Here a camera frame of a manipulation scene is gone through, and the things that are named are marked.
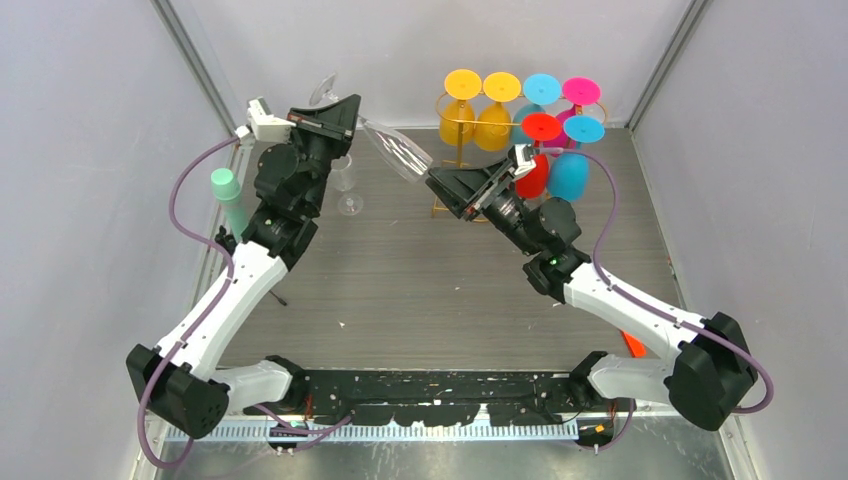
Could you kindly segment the clear wine glass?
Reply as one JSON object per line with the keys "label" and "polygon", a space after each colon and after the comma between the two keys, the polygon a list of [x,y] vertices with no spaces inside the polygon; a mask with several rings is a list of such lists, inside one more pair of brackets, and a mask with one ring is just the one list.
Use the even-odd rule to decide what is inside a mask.
{"label": "clear wine glass", "polygon": [[355,216],[361,212],[364,200],[353,191],[356,185],[356,173],[350,155],[344,155],[331,162],[328,183],[340,193],[337,208],[341,214]]}
{"label": "clear wine glass", "polygon": [[361,114],[358,121],[383,160],[403,179],[416,183],[424,177],[433,158],[423,148],[400,131]]}

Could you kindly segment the red wine glass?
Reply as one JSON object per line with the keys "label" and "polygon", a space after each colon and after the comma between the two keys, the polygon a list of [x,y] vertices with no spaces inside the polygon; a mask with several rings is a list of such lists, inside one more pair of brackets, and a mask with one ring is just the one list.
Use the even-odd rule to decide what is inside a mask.
{"label": "red wine glass", "polygon": [[[554,140],[563,131],[554,116],[542,112],[526,115],[520,123],[520,129],[527,137],[525,143],[531,147],[539,147],[541,143]],[[534,167],[515,181],[516,193],[525,199],[541,196],[546,190],[549,176],[549,160],[545,154],[534,153],[531,159]]]}

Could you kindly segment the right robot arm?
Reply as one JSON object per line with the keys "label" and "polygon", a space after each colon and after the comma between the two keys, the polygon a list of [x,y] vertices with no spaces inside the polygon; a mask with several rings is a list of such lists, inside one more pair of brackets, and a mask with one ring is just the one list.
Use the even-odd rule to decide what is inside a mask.
{"label": "right robot arm", "polygon": [[707,431],[745,413],[740,404],[763,375],[739,322],[674,307],[609,273],[575,247],[581,229],[572,205],[551,197],[529,207],[514,186],[516,169],[511,158],[477,169],[435,167],[425,184],[455,217],[484,216],[529,256],[523,271],[539,294],[601,318],[655,353],[588,355],[570,373],[574,403],[589,411],[608,399],[663,403]]}

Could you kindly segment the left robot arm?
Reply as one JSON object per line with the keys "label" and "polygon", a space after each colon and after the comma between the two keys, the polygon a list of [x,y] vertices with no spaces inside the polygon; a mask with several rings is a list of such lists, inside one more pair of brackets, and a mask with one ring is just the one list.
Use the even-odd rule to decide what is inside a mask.
{"label": "left robot arm", "polygon": [[233,248],[219,242],[225,269],[186,317],[152,347],[136,345],[126,365],[142,412],[152,412],[198,440],[225,415],[272,404],[284,414],[306,402],[305,371],[279,356],[248,366],[218,363],[249,314],[298,263],[315,233],[334,160],[346,155],[362,98],[351,94],[319,108],[292,108],[280,118],[263,98],[220,148],[249,153],[267,143],[255,178],[260,204]]}

